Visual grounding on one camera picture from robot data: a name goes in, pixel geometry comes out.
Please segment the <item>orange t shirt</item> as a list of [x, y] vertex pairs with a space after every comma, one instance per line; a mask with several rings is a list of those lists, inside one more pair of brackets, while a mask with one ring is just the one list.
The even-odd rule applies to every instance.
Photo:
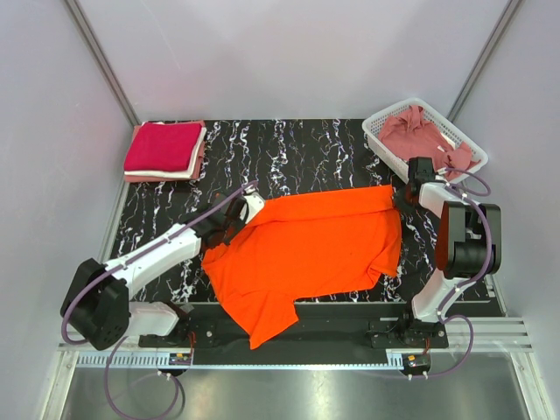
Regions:
[[395, 277], [401, 218], [391, 185], [267, 200], [231, 241], [202, 260], [225, 312], [247, 333], [302, 298], [366, 291]]

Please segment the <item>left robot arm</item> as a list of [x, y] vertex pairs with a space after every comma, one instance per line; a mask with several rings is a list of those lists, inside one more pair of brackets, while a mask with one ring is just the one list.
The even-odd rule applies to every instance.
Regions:
[[152, 336], [172, 347], [188, 338], [185, 312], [135, 295], [172, 267], [231, 240], [263, 209], [262, 197], [217, 195], [156, 239], [107, 262], [90, 258], [76, 270], [60, 308], [61, 335], [71, 345], [106, 350], [123, 337]]

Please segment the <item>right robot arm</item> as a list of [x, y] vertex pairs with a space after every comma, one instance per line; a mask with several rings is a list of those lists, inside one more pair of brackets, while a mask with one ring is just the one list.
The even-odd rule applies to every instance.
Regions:
[[407, 304], [393, 334], [405, 347], [425, 347], [445, 336], [447, 312], [466, 289], [501, 264], [501, 210], [480, 204], [443, 181], [413, 181], [394, 195], [401, 212], [422, 207], [439, 218], [436, 268]]

